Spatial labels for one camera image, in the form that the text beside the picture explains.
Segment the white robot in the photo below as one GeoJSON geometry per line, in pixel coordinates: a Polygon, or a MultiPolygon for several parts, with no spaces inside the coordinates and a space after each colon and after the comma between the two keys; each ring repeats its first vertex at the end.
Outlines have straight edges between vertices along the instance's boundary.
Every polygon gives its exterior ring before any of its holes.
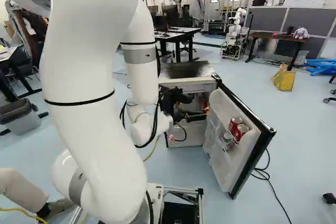
{"type": "MultiPolygon", "coordinates": [[[[148,8],[142,0],[14,1],[49,17],[41,85],[68,148],[52,167],[56,188],[105,223],[159,223],[162,186],[147,183],[134,146],[147,146],[153,139],[153,116],[143,105],[158,101],[154,28],[148,8]],[[134,142],[114,105],[112,58],[119,44],[131,78],[129,103],[138,104],[128,109],[134,142]],[[150,194],[156,200],[150,200],[150,194]]],[[[155,136],[173,121],[163,112],[157,120],[155,136]]]]}
{"type": "Polygon", "coordinates": [[[229,26],[229,33],[225,37],[225,41],[228,45],[234,45],[237,36],[241,32],[241,20],[247,15],[247,11],[245,9],[239,8],[236,12],[235,17],[229,18],[230,21],[233,22],[232,25],[229,26]]]}
{"type": "Polygon", "coordinates": [[[240,23],[246,15],[247,11],[239,8],[235,17],[229,18],[231,23],[229,25],[229,32],[226,34],[225,41],[221,45],[222,58],[239,59],[242,47],[246,41],[244,37],[246,34],[243,35],[240,23]]]}

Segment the yellow bag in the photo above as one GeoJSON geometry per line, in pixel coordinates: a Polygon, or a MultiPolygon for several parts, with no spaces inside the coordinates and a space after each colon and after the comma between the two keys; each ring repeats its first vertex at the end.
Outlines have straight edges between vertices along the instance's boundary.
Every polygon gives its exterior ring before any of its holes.
{"type": "Polygon", "coordinates": [[[295,72],[287,71],[287,64],[281,64],[280,70],[272,77],[273,84],[280,91],[292,91],[295,82],[295,72]]]}

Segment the cubicle partition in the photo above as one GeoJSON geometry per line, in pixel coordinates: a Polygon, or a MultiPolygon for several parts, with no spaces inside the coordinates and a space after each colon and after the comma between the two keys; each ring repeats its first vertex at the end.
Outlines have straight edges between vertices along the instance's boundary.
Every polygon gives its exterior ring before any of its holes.
{"type": "MultiPolygon", "coordinates": [[[[311,36],[302,46],[302,50],[309,51],[308,59],[324,57],[323,51],[326,47],[329,51],[327,58],[336,56],[333,52],[336,52],[336,43],[333,43],[336,42],[336,9],[256,6],[248,10],[245,26],[250,24],[252,14],[251,33],[254,31],[284,33],[290,26],[294,27],[294,31],[304,27],[311,36]]],[[[279,41],[274,54],[293,56],[295,51],[290,50],[291,48],[290,41],[279,41]]]]}

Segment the soda can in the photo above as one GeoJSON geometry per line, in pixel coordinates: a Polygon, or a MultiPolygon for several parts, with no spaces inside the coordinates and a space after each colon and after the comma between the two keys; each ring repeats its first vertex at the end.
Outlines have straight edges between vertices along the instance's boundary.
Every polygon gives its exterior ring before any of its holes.
{"type": "Polygon", "coordinates": [[[236,131],[236,128],[239,124],[241,124],[243,121],[241,118],[231,118],[230,124],[229,124],[229,131],[234,134],[236,131]]]}
{"type": "Polygon", "coordinates": [[[237,143],[242,139],[242,137],[248,132],[250,129],[244,125],[244,124],[239,124],[236,127],[236,131],[233,134],[233,137],[237,143]]]}

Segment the fridge door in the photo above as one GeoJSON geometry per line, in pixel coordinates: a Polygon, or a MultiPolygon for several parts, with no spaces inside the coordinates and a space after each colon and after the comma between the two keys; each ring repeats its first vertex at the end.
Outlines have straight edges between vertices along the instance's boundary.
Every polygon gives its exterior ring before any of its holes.
{"type": "Polygon", "coordinates": [[[213,78],[217,81],[217,89],[209,98],[210,112],[203,150],[222,191],[235,199],[276,131],[236,97],[218,75],[213,75],[213,78]],[[241,118],[249,131],[239,142],[232,138],[228,144],[223,135],[230,133],[228,126],[233,117],[241,118]]]}

